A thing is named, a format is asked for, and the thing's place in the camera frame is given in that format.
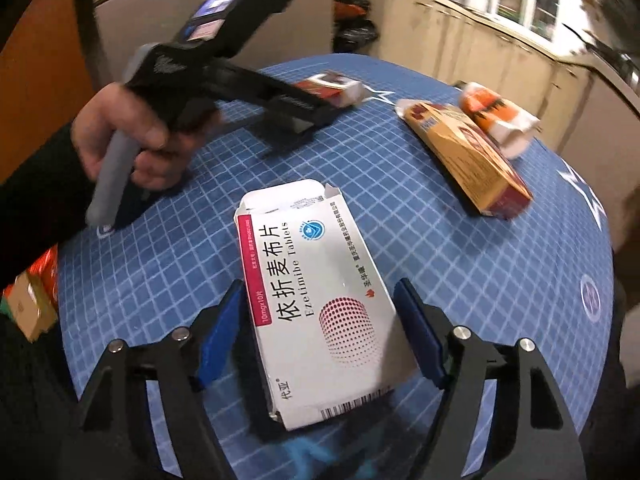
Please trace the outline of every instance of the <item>black sleeve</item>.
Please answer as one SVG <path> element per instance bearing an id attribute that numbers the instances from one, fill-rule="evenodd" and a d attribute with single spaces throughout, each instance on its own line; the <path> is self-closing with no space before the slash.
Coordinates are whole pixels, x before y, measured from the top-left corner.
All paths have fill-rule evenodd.
<path id="1" fill-rule="evenodd" d="M 0 290 L 85 226 L 93 191 L 68 124 L 0 186 Z"/>

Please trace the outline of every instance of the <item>blue circular logo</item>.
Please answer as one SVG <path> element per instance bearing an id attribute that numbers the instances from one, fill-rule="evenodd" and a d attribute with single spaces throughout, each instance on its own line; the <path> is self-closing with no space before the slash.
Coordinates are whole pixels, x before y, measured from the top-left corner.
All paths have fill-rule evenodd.
<path id="1" fill-rule="evenodd" d="M 600 307 L 600 294 L 595 282 L 586 274 L 580 280 L 580 295 L 582 296 L 582 307 L 592 323 L 600 319 L 602 309 Z"/>
<path id="2" fill-rule="evenodd" d="M 305 240 L 319 240 L 324 235 L 324 224 L 319 220 L 302 222 L 300 233 Z"/>

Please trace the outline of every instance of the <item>metal screw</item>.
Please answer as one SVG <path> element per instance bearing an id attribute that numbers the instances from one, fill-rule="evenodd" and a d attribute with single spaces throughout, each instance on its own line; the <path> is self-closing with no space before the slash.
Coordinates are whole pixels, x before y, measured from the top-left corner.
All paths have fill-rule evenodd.
<path id="1" fill-rule="evenodd" d="M 458 339 L 469 339 L 471 337 L 471 330 L 469 330 L 466 326 L 457 326 L 453 329 L 453 335 Z"/>
<path id="2" fill-rule="evenodd" d="M 185 326 L 179 326 L 178 328 L 174 329 L 173 332 L 171 332 L 171 337 L 176 341 L 184 341 L 189 337 L 189 335 L 189 329 Z"/>
<path id="3" fill-rule="evenodd" d="M 525 352 L 533 352 L 536 349 L 536 344 L 528 337 L 524 337 L 520 340 L 520 348 Z"/>
<path id="4" fill-rule="evenodd" d="M 107 348 L 112 354 L 117 354 L 124 348 L 124 341 L 122 339 L 114 339 L 113 341 L 109 342 Z"/>

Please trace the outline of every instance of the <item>kitchen counter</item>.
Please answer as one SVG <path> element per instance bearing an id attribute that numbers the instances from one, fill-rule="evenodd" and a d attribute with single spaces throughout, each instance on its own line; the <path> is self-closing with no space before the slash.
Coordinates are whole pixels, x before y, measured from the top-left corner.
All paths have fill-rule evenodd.
<path id="1" fill-rule="evenodd" d="M 579 54 L 577 56 L 566 56 L 555 52 L 553 44 L 550 41 L 538 36 L 537 34 L 525 30 L 516 30 L 501 23 L 500 17 L 490 16 L 483 12 L 476 12 L 465 9 L 458 4 L 449 0 L 433 0 L 441 6 L 459 13 L 476 23 L 492 28 L 500 34 L 514 38 L 527 46 L 535 49 L 540 54 L 548 57 L 552 61 L 561 65 L 584 67 L 600 75 L 619 95 L 628 106 L 634 110 L 636 115 L 640 117 L 640 97 L 638 97 L 625 81 L 612 69 L 604 60 L 590 53 Z"/>

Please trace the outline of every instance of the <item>blue gripper pad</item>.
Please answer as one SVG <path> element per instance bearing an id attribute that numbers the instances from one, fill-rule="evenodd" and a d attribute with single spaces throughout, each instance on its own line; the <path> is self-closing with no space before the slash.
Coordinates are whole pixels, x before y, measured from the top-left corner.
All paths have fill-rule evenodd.
<path id="1" fill-rule="evenodd" d="M 438 388 L 444 388 L 446 336 L 453 325 L 439 308 L 422 302 L 407 278 L 396 283 L 393 300 L 421 373 Z"/>
<path id="2" fill-rule="evenodd" d="M 244 282 L 235 280 L 217 307 L 218 317 L 200 344 L 196 379 L 206 387 L 220 378 L 226 359 L 240 330 L 240 309 L 246 306 Z"/>

